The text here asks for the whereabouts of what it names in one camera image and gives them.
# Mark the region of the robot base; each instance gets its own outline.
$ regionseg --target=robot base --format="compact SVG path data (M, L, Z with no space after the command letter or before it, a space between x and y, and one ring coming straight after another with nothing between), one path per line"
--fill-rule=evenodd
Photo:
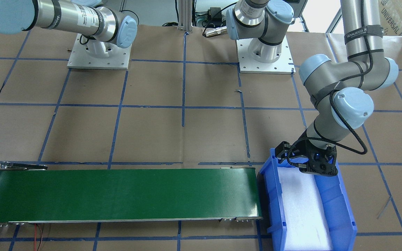
M74 47L67 63L68 68L73 69L107 69L107 70L128 70L129 55L131 46L122 49L115 45L115 50L109 57L94 57L88 51L86 46L80 44L80 34L74 42Z
M247 49L251 41L252 38L237 40L241 73L291 74L296 72L286 37L282 42L280 57L274 63L262 63L253 59Z

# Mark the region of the blue bin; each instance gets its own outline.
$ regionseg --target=blue bin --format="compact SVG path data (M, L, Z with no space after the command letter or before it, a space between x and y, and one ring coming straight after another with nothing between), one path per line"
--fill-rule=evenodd
M287 226L285 219L278 168L289 167L286 161L278 164L274 148L271 148L270 153L271 156L260 170L260 173L265 178L266 189L269 195L271 227L268 228L268 233L272 235L274 250L284 251L289 226ZM337 176L333 177L314 175L314 181L322 200L333 250L351 251L356 238L357 228L340 172Z

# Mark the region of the green surface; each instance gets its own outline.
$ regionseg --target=green surface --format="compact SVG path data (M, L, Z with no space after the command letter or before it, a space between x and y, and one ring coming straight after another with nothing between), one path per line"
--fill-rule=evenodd
M0 223L261 218L254 168L2 170Z

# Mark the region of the label on robot arm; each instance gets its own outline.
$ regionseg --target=label on robot arm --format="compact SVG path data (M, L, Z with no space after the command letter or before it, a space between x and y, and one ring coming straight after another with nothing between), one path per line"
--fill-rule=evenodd
M241 10L241 12L243 12L244 14L246 14L246 16L248 16L250 18L256 18L256 17L260 16L259 9L249 6L246 3L246 1L243 1L241 3L240 10Z
M74 6L78 12L77 25L84 27L91 27L91 26L99 27L99 16L97 15L97 12L93 8L82 5L76 5L75 3Z

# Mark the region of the light blue joint cap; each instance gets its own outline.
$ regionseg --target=light blue joint cap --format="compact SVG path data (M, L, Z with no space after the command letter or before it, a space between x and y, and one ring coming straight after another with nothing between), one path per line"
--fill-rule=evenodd
M346 87L338 91L335 93L333 101L337 110L353 129L362 126L375 109L370 95L365 94L363 90L356 87ZM341 127L347 128L333 108L330 107L330 109L336 122Z
M137 34L137 23L131 16L126 16L119 27L116 45L126 49L131 46Z
M32 24L34 17L32 0L0 0L0 33L19 33Z
M331 61L331 59L325 54L316 54L306 59L305 62L300 65L299 69L299 75L303 85L305 85L305 81L311 73L327 61Z
M270 0L266 9L268 14L284 24L290 24L294 17L294 10L291 5L283 0Z
M233 9L230 8L226 11L226 27L228 28L229 37L232 40L239 40L237 32L237 24L233 18Z
M384 81L384 83L382 83L382 85L380 87L378 87L378 89L383 89L388 86L391 86L396 81L396 78L398 77L399 68L398 68L398 65L396 64L395 60L393 60L391 58L386 58L386 59L390 64L389 75L387 76L386 81Z
M76 3L77 5L83 5L88 7L94 7L102 3L101 0L70 0L71 3Z

